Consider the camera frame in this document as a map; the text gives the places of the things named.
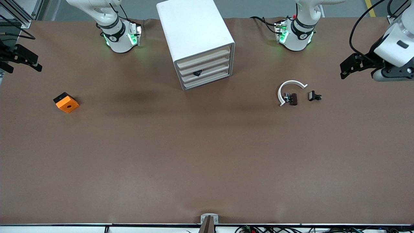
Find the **yellow floor line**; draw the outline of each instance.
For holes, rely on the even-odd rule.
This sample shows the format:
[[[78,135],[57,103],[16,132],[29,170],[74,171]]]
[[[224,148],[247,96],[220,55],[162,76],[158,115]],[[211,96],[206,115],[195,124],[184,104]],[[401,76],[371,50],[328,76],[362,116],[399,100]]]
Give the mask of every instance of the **yellow floor line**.
[[[365,4],[366,4],[367,9],[369,9],[370,7],[372,7],[371,0],[365,0]],[[369,11],[369,16],[375,17],[374,9],[372,9],[372,10]]]

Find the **small black clamp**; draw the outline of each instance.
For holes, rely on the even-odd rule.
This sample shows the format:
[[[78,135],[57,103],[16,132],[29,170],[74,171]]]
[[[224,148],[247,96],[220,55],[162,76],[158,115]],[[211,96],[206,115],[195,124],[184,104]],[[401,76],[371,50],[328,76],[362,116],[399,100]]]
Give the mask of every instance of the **small black clamp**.
[[[193,74],[195,76],[199,77],[201,75],[201,72],[203,72],[203,70],[195,71],[195,72],[193,72]]]
[[[290,95],[289,92],[286,92],[283,99],[286,101],[286,103],[289,103],[290,105],[293,105],[293,106],[298,105],[298,97],[296,93],[292,93]]]
[[[312,100],[322,100],[322,95],[315,94],[315,91],[309,92],[309,101]]]

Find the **black component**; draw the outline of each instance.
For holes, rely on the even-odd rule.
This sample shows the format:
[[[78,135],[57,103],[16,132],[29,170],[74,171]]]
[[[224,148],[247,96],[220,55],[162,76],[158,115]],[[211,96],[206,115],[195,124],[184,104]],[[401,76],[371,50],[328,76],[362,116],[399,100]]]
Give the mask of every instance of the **black component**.
[[[384,68],[381,70],[381,74],[385,78],[414,78],[414,58],[412,58],[407,64],[397,67],[388,62],[384,62]]]
[[[112,35],[104,33],[104,35],[106,36],[108,40],[112,42],[118,42],[119,38],[125,33],[125,29],[126,29],[125,24],[122,23],[122,28],[117,33],[112,34]]]
[[[13,33],[5,33],[6,36],[17,36],[17,37],[21,37],[21,38],[26,38],[26,39],[30,39],[30,40],[35,40],[36,38],[28,33],[26,30],[24,30],[23,28],[21,28],[19,25],[15,25],[13,22],[11,22],[10,20],[6,19],[4,16],[0,15],[0,17],[2,19],[4,19],[5,21],[7,21],[9,24],[11,24],[13,27],[19,29],[20,31],[26,33],[28,36],[24,36],[24,35],[19,35],[19,34],[13,34]]]
[[[54,99],[53,99],[53,102],[55,102],[55,104],[56,104],[57,102],[59,102],[59,101],[61,101],[63,98],[65,98],[66,96],[69,96],[70,98],[75,99],[75,98],[73,98],[72,96],[70,96],[70,94],[68,94],[68,93],[66,93],[66,92],[63,92],[63,93],[62,93],[62,94],[60,94],[58,97],[54,98]]]
[[[322,95],[315,94],[315,91],[309,92],[309,101],[322,100]]]
[[[8,73],[13,73],[13,67],[7,61],[28,65],[38,72],[42,71],[42,66],[37,63],[38,56],[21,44],[16,44],[14,49],[6,46],[0,41],[0,68]]]
[[[278,35],[282,35],[282,33],[281,32],[276,32],[276,31],[273,31],[269,26],[275,26],[275,24],[278,24],[278,23],[280,23],[280,22],[282,22],[283,20],[280,20],[280,21],[277,21],[277,22],[275,22],[275,23],[269,23],[269,22],[267,22],[266,20],[265,20],[265,18],[264,17],[262,17],[262,18],[259,18],[259,17],[257,17],[257,16],[252,16],[252,17],[250,17],[251,19],[258,19],[258,20],[260,20],[262,23],[264,23],[265,25],[266,25],[266,27],[271,31],[271,32],[273,32],[273,33],[275,33],[275,34],[278,34]]]
[[[293,34],[295,34],[299,40],[305,40],[308,36],[310,36],[313,32],[313,30],[310,30],[308,32],[303,32],[301,30],[299,30],[298,28],[296,28],[295,26],[295,21],[293,21],[291,23],[291,28],[292,28],[292,32]]]
[[[399,40],[398,42],[397,42],[397,44],[399,45],[399,46],[401,46],[402,48],[408,48],[408,44],[406,44],[406,43],[404,43],[404,42],[402,42],[401,40]]]
[[[195,71],[195,72],[193,72],[193,74],[195,76],[199,77],[201,75],[201,72],[203,72],[203,70]]]
[[[370,51],[365,55],[358,53],[351,54],[341,63],[341,79],[345,79],[353,72],[363,71],[370,68],[383,68],[383,59],[380,58],[374,49],[381,44],[383,38],[379,38],[372,46]]]
[[[371,72],[371,76],[381,69],[381,74],[385,78],[414,78],[414,58],[412,58],[407,64],[402,67],[396,67],[387,61],[384,61],[381,57],[374,53],[374,49],[378,47],[385,38],[379,38],[372,46],[367,54],[359,55],[353,53],[347,59],[341,63],[341,79],[345,79],[349,74],[356,71],[363,71],[366,69],[374,68]]]
[[[301,26],[302,28],[307,28],[307,29],[313,29],[318,23],[315,23],[314,25],[306,25],[302,22],[299,21],[299,19],[296,17],[294,20],[299,26]]]
[[[286,101],[286,103],[289,103],[290,105],[293,105],[293,106],[298,105],[298,96],[296,93],[292,93],[290,95],[289,92],[286,92],[283,99]]]

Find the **orange block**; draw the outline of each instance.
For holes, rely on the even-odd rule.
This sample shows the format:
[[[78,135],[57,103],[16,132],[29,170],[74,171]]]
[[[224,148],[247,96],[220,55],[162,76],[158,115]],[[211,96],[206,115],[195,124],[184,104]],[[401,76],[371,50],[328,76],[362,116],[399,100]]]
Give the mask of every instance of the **orange block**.
[[[53,99],[53,101],[60,110],[66,113],[70,113],[75,108],[79,107],[78,102],[76,102],[76,100],[66,92],[63,92],[61,95]]]

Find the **black cable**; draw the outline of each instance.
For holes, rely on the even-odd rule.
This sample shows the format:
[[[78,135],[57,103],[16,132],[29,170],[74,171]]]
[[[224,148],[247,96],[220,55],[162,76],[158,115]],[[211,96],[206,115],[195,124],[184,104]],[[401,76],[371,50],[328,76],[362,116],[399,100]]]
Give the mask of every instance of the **black cable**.
[[[259,18],[259,17],[257,17],[257,16],[252,16],[252,17],[250,17],[251,19],[258,19],[258,20],[260,20],[262,23],[264,23],[264,24],[267,24],[267,25],[270,25],[270,26],[274,26],[274,24],[271,24],[271,23],[269,23],[269,22],[266,22],[265,20],[264,20],[264,17],[263,18]]]
[[[365,231],[365,230],[367,230],[368,228],[370,228],[371,226],[367,226],[367,227],[365,227],[364,229],[361,229],[360,231],[361,232],[363,232],[363,231]]]
[[[125,13],[124,8],[122,7],[122,5],[119,4],[119,6],[121,7],[122,11],[124,12],[125,18],[128,18],[127,13]]]
[[[271,32],[273,32],[273,33],[275,33],[275,34],[278,34],[278,35],[282,35],[282,33],[281,32],[275,32],[275,31],[273,31],[270,27],[269,27],[269,25],[271,25],[271,26],[274,26],[274,24],[271,24],[271,23],[269,23],[269,22],[267,22],[266,20],[265,20],[265,18],[264,17],[262,17],[262,18],[259,18],[259,17],[257,17],[257,16],[252,16],[252,17],[250,17],[251,19],[259,19],[262,23],[264,23],[265,25],[266,25],[266,27],[271,31]]]
[[[394,12],[394,14],[396,14],[405,4],[407,4],[407,2],[408,2],[409,0],[405,0],[405,2]],[[397,15],[397,17],[399,17],[406,9],[404,9],[403,11],[401,11],[401,13],[399,13],[398,15]]]
[[[12,38],[12,39],[5,39],[5,40],[2,40],[1,42],[3,42],[3,41],[9,41],[9,40],[17,40],[16,38]]]
[[[113,9],[113,11],[118,15],[118,11],[117,10],[115,10],[115,8],[112,6],[112,4],[111,3],[109,3],[109,5],[111,6],[111,8]],[[124,18],[124,17],[121,17],[121,16],[119,16],[118,15],[118,17],[120,17],[121,19],[125,19],[125,20],[127,20],[128,22],[132,22],[130,19],[128,19],[128,18]]]
[[[2,15],[0,15],[0,17],[2,17],[4,20],[6,20],[9,24],[11,24],[12,26],[14,26],[14,27],[16,27],[17,29],[19,29],[20,31],[22,31],[22,32],[24,32],[24,33],[26,33],[27,35],[29,35],[29,36],[22,36],[22,35],[18,35],[18,34],[13,34],[13,33],[5,33],[5,35],[6,36],[17,36],[17,37],[22,37],[22,38],[27,38],[27,39],[30,39],[30,40],[35,40],[36,38],[32,35],[32,34],[30,34],[30,33],[28,33],[26,30],[24,30],[23,28],[20,28],[20,27],[18,27],[17,25],[15,25],[13,22],[11,22],[10,20],[8,20],[8,19],[6,19],[4,16],[2,16]]]
[[[263,233],[263,231],[262,231],[262,230],[260,230],[258,227],[252,227],[252,229],[253,229],[254,231],[256,231],[257,233]]]
[[[297,230],[297,229],[294,229],[294,228],[290,228],[290,227],[287,227],[287,226],[277,226],[277,228],[279,228],[280,229],[280,231],[277,231],[276,233],[279,233],[279,232],[281,232],[281,231],[286,231],[287,233],[302,233],[301,231],[299,231],[299,230]]]
[[[274,230],[273,230],[273,228],[271,228],[271,227],[269,227],[269,228],[265,227],[265,229],[266,229],[269,233],[274,233]]]
[[[393,18],[397,18],[397,16],[393,13],[391,13],[391,3],[393,0],[390,0],[387,4],[387,13],[389,16],[393,17]]]
[[[374,62],[372,59],[370,59],[369,57],[365,56],[364,54],[362,54],[360,51],[358,51],[356,48],[354,48],[354,46],[352,45],[352,37],[354,35],[354,31],[356,26],[358,25],[358,23],[363,19],[363,17],[368,14],[368,12],[370,10],[372,10],[374,7],[378,6],[380,3],[384,2],[385,0],[379,0],[376,4],[372,5],[370,8],[368,8],[368,10],[366,10],[360,17],[359,19],[356,21],[354,27],[352,28],[351,34],[349,36],[349,46],[351,47],[351,49],[357,53],[358,55],[363,56],[365,59],[369,60],[370,62],[372,62],[373,64],[376,64],[376,62]]]

